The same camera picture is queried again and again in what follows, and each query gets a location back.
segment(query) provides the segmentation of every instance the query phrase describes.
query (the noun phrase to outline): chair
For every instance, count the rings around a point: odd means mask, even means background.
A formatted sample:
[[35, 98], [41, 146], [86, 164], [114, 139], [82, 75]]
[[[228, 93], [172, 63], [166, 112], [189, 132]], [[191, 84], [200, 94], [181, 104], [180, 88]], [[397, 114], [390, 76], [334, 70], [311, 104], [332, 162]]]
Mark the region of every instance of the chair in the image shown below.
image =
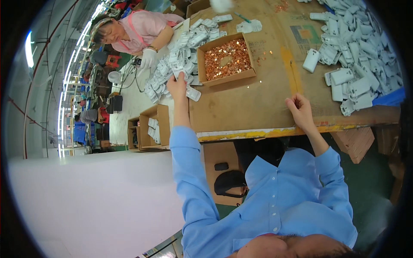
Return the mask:
[[109, 55], [106, 60], [106, 65], [113, 67], [113, 68], [118, 68], [119, 67], [118, 60], [121, 58], [122, 58], [121, 56]]

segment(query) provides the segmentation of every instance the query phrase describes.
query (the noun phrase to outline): red stool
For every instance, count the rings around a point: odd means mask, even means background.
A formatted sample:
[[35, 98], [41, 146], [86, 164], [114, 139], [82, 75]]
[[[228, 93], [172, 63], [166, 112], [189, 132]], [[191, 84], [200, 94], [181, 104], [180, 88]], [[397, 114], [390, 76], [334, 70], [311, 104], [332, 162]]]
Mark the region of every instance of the red stool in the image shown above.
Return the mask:
[[100, 108], [100, 115], [104, 118], [103, 123], [109, 123], [109, 114], [106, 112], [106, 108]]
[[118, 60], [121, 58], [121, 56], [109, 55], [106, 60], [106, 65], [111, 66], [113, 68], [118, 68]]

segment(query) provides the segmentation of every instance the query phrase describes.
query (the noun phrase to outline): hand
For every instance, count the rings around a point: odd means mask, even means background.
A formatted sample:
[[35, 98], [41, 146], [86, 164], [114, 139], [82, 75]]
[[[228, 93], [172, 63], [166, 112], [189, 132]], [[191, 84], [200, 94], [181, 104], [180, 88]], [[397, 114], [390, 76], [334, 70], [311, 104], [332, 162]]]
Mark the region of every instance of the hand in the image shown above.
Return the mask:
[[296, 93], [291, 99], [286, 98], [285, 104], [292, 113], [294, 122], [300, 127], [306, 134], [317, 131], [317, 127], [314, 125], [313, 115], [311, 113], [310, 101], [304, 98], [303, 95]]
[[179, 73], [178, 80], [172, 75], [168, 83], [166, 84], [169, 93], [172, 95], [173, 101], [176, 103], [178, 101], [186, 100], [186, 82], [184, 80], [185, 74], [183, 72]]
[[155, 63], [156, 51], [150, 48], [147, 48], [143, 51], [142, 62], [140, 67], [143, 69], [151, 68]]

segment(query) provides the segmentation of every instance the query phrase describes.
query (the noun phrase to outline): bracelet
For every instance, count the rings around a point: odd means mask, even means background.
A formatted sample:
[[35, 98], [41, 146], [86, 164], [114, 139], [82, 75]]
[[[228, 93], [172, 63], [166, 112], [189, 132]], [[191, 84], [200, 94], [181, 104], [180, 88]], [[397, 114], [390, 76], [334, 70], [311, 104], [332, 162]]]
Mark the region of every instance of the bracelet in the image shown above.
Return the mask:
[[156, 47], [154, 47], [154, 46], [148, 46], [148, 48], [153, 48], [153, 49], [155, 49], [155, 51], [156, 51], [156, 53], [158, 52], [158, 49], [156, 48]]

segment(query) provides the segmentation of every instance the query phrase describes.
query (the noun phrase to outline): person in striped shirt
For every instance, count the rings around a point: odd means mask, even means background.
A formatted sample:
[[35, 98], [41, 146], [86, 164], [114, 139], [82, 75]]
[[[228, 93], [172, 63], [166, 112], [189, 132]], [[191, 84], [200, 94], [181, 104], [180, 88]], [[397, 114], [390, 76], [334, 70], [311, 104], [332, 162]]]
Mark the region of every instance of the person in striped shirt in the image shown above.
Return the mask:
[[81, 121], [82, 123], [103, 123], [104, 118], [100, 114], [100, 109], [90, 109], [75, 115], [75, 121]]

